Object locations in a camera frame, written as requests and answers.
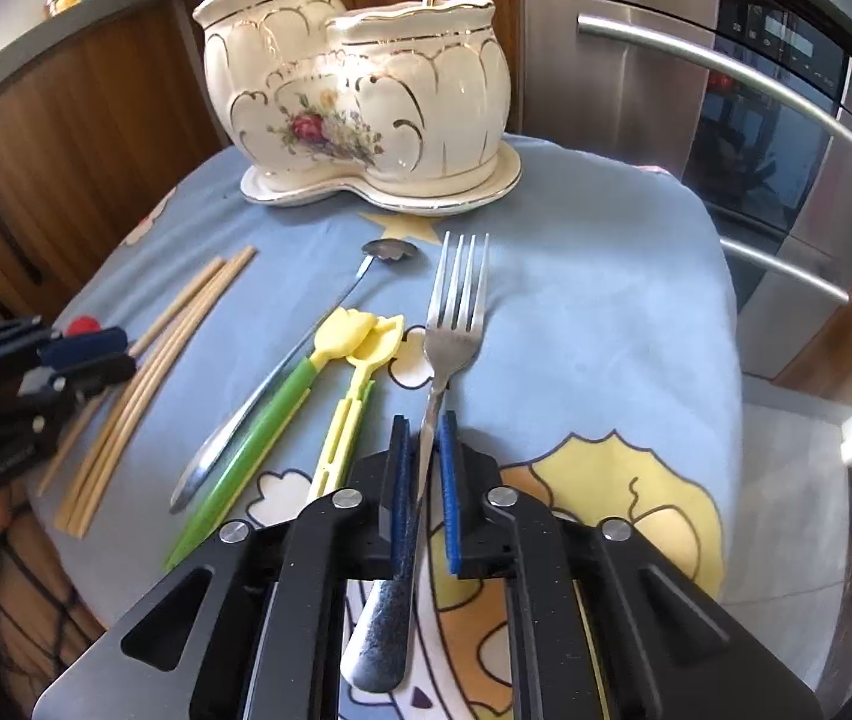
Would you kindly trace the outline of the yellow green plastic fork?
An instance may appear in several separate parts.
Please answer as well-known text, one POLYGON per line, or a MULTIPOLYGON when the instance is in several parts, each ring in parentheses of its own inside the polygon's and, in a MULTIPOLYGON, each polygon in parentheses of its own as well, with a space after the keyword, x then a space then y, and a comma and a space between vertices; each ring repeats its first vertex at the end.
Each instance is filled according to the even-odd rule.
POLYGON ((330 359, 344 359, 353 375, 333 411, 307 502, 343 488, 374 374, 397 355, 403 333, 405 317, 378 317, 356 309, 333 310, 317 330, 310 364, 320 371, 330 359))

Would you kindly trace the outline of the silver metal fork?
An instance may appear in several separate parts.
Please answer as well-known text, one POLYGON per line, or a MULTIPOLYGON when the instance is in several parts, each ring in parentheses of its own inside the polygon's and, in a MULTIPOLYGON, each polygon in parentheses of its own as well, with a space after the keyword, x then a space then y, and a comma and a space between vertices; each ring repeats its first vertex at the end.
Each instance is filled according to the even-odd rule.
POLYGON ((469 367, 480 351, 489 258, 488 236, 460 236, 457 242, 442 243, 437 261, 423 341, 424 359, 433 369, 433 378, 419 426, 413 507, 400 566, 394 578, 374 585, 340 661, 346 683, 369 694, 393 691, 405 678, 412 650, 418 572, 428 544, 426 497, 437 422, 451 378, 469 367))

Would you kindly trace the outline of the green yellow plastic spoon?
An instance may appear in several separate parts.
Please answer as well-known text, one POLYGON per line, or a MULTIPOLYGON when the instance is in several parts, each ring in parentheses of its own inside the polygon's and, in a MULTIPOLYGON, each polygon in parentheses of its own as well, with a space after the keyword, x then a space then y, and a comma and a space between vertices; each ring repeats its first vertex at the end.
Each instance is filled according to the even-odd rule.
POLYGON ((310 394, 312 383, 333 359, 352 355, 376 327, 377 317, 358 309, 339 307, 324 320, 314 335, 314 349, 268 400, 255 411, 239 447, 229 456, 221 476, 187 520, 181 536, 164 562, 169 572, 205 541, 229 514, 260 463, 277 444, 289 421, 310 394))

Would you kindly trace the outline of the blue cartoon cloth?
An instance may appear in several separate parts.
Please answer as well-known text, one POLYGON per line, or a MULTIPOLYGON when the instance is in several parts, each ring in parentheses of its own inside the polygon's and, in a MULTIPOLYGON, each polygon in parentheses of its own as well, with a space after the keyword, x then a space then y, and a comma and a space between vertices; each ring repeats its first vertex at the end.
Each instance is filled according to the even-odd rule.
POLYGON ((214 257, 254 258, 202 321, 136 427, 83 538, 56 535, 89 611, 112 624, 159 578, 184 528, 169 499, 231 416, 340 293, 405 317, 374 379, 356 450, 423 416, 423 332, 444 241, 490 238, 485 338, 446 403, 504 481, 560 517, 620 517, 707 593, 724 580, 740 476, 735 294, 701 200, 657 167, 515 138, 517 187, 422 220, 350 193, 270 210, 244 200, 226 149, 141 221, 68 304, 138 337, 214 257))

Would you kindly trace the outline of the cream floral ceramic utensil holder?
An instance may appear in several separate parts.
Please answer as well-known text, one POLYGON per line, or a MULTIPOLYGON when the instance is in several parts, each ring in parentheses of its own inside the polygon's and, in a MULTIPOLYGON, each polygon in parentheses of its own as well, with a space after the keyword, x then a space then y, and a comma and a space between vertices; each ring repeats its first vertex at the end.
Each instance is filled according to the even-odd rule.
POLYGON ((268 206, 340 190, 416 216, 501 199, 522 174, 504 132, 511 72, 493 0, 205 0, 206 89, 268 206))

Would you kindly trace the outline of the stainless steel oven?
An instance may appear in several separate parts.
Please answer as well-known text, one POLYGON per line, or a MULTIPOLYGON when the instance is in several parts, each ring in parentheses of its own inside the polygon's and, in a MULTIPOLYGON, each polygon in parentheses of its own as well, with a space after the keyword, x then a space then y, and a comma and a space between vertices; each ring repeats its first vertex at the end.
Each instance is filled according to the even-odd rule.
POLYGON ((851 297, 852 57, 773 0, 524 0, 522 128, 703 200, 748 374, 851 297))

